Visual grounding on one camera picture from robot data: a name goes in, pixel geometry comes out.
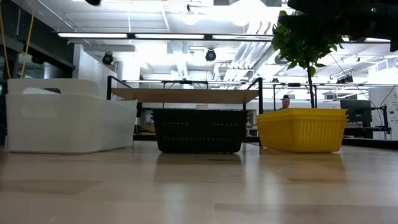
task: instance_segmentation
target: yellow plastic basket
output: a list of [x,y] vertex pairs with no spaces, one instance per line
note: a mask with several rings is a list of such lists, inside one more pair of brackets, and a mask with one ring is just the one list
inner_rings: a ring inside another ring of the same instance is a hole
[[336,152],[346,110],[291,108],[257,116],[262,146],[290,152]]

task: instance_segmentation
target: yellow pole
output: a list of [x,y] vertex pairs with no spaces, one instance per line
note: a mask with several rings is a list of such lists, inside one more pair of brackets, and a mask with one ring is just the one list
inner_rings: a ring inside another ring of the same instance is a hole
[[4,58],[6,59],[8,79],[11,79],[10,67],[8,65],[8,57],[7,57],[6,36],[4,34],[4,24],[2,23],[1,7],[0,7],[0,26],[1,26],[2,46],[4,47]]
[[[32,11],[32,19],[30,20],[29,35],[27,36],[25,55],[27,55],[27,52],[28,52],[28,50],[29,50],[30,37],[32,36],[32,28],[33,28],[33,21],[34,21],[34,19],[35,19],[35,11],[33,10],[33,11]],[[21,71],[21,78],[24,77],[25,64],[26,64],[26,60],[25,60],[25,58],[24,58],[24,64],[22,65],[22,71]]]

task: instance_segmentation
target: white ceiling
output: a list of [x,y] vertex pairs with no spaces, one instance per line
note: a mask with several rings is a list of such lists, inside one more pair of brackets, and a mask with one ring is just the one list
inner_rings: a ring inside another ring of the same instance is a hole
[[[173,33],[212,33],[212,34],[242,34],[252,32],[248,30],[249,25],[237,26],[246,22],[250,25],[264,21],[276,22],[281,8],[269,8],[260,0],[240,0],[232,6],[213,6],[213,0],[191,1],[191,9],[197,14],[187,14],[186,4],[172,4],[167,1],[164,4],[131,3],[131,0],[118,0],[117,2],[102,3],[100,7],[93,7],[84,1],[76,0],[13,0],[27,11],[35,10],[35,15],[43,22],[59,32],[173,32]],[[194,25],[185,22],[197,20]],[[201,46],[214,48],[217,53],[217,61],[223,62],[234,60],[241,42],[207,42],[187,41],[189,46]],[[141,74],[150,75],[161,73],[170,74],[176,70],[176,61],[173,55],[167,55],[167,41],[159,40],[91,40],[90,47],[101,48],[106,45],[133,45],[136,52],[115,53],[119,60],[123,57],[135,57],[140,59]],[[344,49],[333,53],[343,70],[363,65],[367,60],[390,55],[389,44],[343,44]],[[215,62],[206,62],[205,53],[194,52],[185,56],[188,70],[213,71]],[[331,57],[323,59],[326,68],[319,68],[317,77],[319,79],[330,77],[341,72]],[[297,67],[289,71],[285,66],[272,65],[272,58],[266,65],[258,66],[259,74],[270,80],[275,74],[280,79],[294,80],[294,82],[305,81],[306,73]],[[358,77],[366,76],[367,70],[355,71]]]

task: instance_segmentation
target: white plastic bin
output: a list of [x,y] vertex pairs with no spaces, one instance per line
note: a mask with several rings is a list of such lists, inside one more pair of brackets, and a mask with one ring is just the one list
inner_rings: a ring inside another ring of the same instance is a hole
[[77,79],[9,80],[9,150],[80,154],[132,146],[137,102],[102,99],[94,86]]

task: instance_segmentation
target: plant stem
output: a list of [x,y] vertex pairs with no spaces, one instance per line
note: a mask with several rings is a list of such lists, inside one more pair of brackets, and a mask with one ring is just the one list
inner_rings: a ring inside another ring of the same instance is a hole
[[307,75],[308,75],[308,84],[310,85],[310,97],[311,97],[311,108],[315,108],[314,100],[313,100],[313,91],[312,91],[312,78],[311,78],[311,66],[309,59],[305,60],[307,64]]

